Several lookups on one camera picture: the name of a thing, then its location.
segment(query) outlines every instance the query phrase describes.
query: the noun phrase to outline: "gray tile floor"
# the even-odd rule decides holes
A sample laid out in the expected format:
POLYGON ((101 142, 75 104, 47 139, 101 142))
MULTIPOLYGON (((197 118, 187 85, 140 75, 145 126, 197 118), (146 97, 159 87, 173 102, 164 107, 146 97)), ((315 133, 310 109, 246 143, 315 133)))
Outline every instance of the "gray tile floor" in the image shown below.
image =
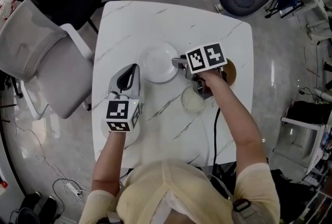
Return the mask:
MULTIPOLYGON (((214 11, 218 0, 137 0, 179 4, 214 11)), ((92 20, 99 26, 102 10, 93 15, 92 20)), ((311 96, 301 96, 299 87, 315 86, 317 69, 316 47, 305 29, 306 17, 280 19, 278 15, 265 19, 265 11, 244 19, 252 26, 254 42, 254 97, 252 115, 254 116, 266 142, 267 154, 275 146, 280 131, 280 117, 284 114, 291 100, 310 101, 311 96)), ((80 34, 95 49, 96 34, 89 25, 85 25, 80 34)), ((325 43, 317 48, 319 86, 322 85, 322 64, 327 59, 325 43)), ((30 85, 37 94, 37 87, 30 85)), ((62 120, 48 109, 40 121, 33 120, 24 99, 17 99, 13 91, 4 94, 4 103, 18 103, 15 108, 3 111, 3 118, 10 119, 4 123, 8 147, 18 175, 28 192, 40 191, 45 196, 53 194, 52 184, 56 174, 43 160, 44 155, 50 165, 56 165, 66 178, 90 186, 95 164, 92 142, 91 113, 82 107, 68 119, 62 120)), ((45 102, 36 96, 41 107, 45 102)), ((64 216, 78 220, 82 204, 64 194, 61 183, 55 186, 65 203, 64 216)))

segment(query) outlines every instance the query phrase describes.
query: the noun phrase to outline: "white table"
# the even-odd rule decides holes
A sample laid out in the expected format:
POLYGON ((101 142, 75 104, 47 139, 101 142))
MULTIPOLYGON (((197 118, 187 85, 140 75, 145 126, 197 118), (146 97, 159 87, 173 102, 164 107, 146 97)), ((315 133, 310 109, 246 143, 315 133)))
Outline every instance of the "white table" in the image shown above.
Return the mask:
MULTIPOLYGON (((233 92, 251 111, 254 80, 252 31, 249 24, 209 11, 150 2, 109 2, 99 28, 92 85, 92 129, 95 158, 105 145, 101 130, 105 113, 99 107, 111 77, 126 65, 137 63, 139 53, 150 44, 166 42, 179 55, 195 46, 220 40, 236 66, 233 92)), ((180 159, 194 166, 213 164, 213 124, 217 112, 214 98, 205 100, 200 114, 188 114, 181 93, 190 85, 178 74, 156 84, 141 75, 145 106, 140 116, 140 135, 125 148, 122 167, 130 168, 164 159, 180 159)), ((217 124, 217 163, 236 160, 236 148, 222 116, 217 124)))

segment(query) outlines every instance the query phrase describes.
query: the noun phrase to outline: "chair armrest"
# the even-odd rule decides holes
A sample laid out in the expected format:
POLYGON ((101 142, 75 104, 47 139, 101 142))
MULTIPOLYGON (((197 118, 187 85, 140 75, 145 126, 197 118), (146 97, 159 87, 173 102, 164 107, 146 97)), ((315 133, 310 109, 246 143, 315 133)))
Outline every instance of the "chair armrest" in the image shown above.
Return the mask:
POLYGON ((60 28, 62 28, 69 34, 70 38, 72 38, 74 44, 76 45, 80 53, 83 55, 83 57, 87 60, 92 60, 93 52, 90 50, 90 48, 82 39, 82 37, 78 34, 78 32, 74 29, 74 27, 71 24, 67 23, 61 25, 60 28))
POLYGON ((23 93, 23 96, 25 98, 26 104, 27 104, 27 106, 28 106, 28 108, 29 108, 29 110, 30 110, 33 118, 35 120, 40 120, 42 118, 44 112, 46 111, 46 109, 48 107, 48 104, 46 105, 46 107, 43 110, 43 112, 40 114, 39 112, 37 112, 35 106, 33 105, 33 102, 32 102, 32 100, 30 98, 30 95, 29 95, 27 89, 25 88, 25 84, 24 84, 23 80, 21 81, 21 89, 22 89, 22 93, 23 93))

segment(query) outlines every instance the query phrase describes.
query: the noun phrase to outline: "white chair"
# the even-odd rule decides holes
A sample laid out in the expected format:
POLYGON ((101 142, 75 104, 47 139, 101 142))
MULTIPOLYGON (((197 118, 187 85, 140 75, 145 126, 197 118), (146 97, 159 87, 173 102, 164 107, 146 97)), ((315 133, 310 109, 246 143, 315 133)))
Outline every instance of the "white chair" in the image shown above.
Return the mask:
POLYGON ((21 80, 33 117, 49 105, 68 118, 92 91, 93 53, 70 24, 55 25, 30 1, 12 13, 0 32, 0 69, 21 80), (36 77, 48 105, 38 113, 25 88, 36 77))

